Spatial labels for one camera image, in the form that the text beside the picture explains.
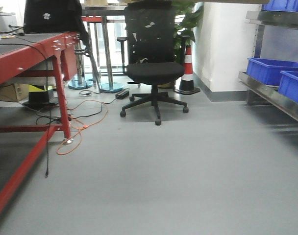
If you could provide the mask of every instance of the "table leg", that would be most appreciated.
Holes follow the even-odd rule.
[[[75,49],[78,51],[81,50],[80,43],[75,44]],[[85,77],[85,69],[84,69],[84,58],[82,53],[75,54],[76,56],[76,67],[77,67],[77,77],[75,76],[68,83],[68,87],[70,89],[80,90],[80,89],[88,89],[93,86],[93,82],[89,81]]]
[[[101,72],[99,72],[99,67],[97,67],[96,62],[95,62],[95,58],[94,58],[94,53],[93,53],[93,49],[92,49],[92,42],[91,42],[91,30],[90,30],[90,23],[89,22],[87,22],[87,32],[88,32],[88,35],[89,35],[89,46],[87,47],[87,49],[88,49],[88,53],[89,53],[89,59],[90,59],[90,62],[91,62],[94,88],[97,88],[97,85],[98,85],[98,89],[99,89],[99,91],[101,91],[101,87],[100,87]]]
[[[102,32],[104,39],[104,50],[105,50],[105,58],[106,58],[106,67],[108,74],[108,83],[102,84],[101,89],[104,92],[118,92],[123,89],[123,85],[121,83],[113,82],[113,74],[112,74],[112,65],[111,65],[111,56],[110,56],[110,46],[109,46],[109,36],[108,36],[108,28],[107,28],[107,17],[102,16]]]
[[[68,139],[71,136],[71,130],[70,130],[69,119],[67,114],[66,97],[64,93],[64,87],[63,87],[60,58],[53,56],[52,64],[53,64],[53,73],[54,73],[55,82],[56,82],[56,91],[58,95],[59,107],[61,112],[62,129],[64,132],[64,137]]]

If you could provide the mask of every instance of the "chair backrest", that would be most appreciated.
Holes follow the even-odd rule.
[[[125,8],[129,63],[173,62],[174,19],[170,1],[129,4]]]

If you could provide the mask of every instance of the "blue plastic bin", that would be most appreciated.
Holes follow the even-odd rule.
[[[281,71],[281,74],[278,92],[298,103],[298,72]]]
[[[298,0],[271,0],[263,5],[266,11],[292,11],[298,12]]]
[[[248,58],[247,74],[266,85],[279,86],[281,71],[298,71],[298,63],[284,60]]]

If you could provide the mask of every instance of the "traffic cone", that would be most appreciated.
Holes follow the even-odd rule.
[[[200,88],[194,87],[191,46],[186,46],[184,68],[185,74],[181,77],[179,89],[175,89],[175,92],[180,94],[194,94],[200,92]]]

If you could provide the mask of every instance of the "black bag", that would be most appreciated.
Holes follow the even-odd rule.
[[[88,46],[89,39],[83,24],[79,0],[27,0],[24,16],[25,33],[76,31]]]

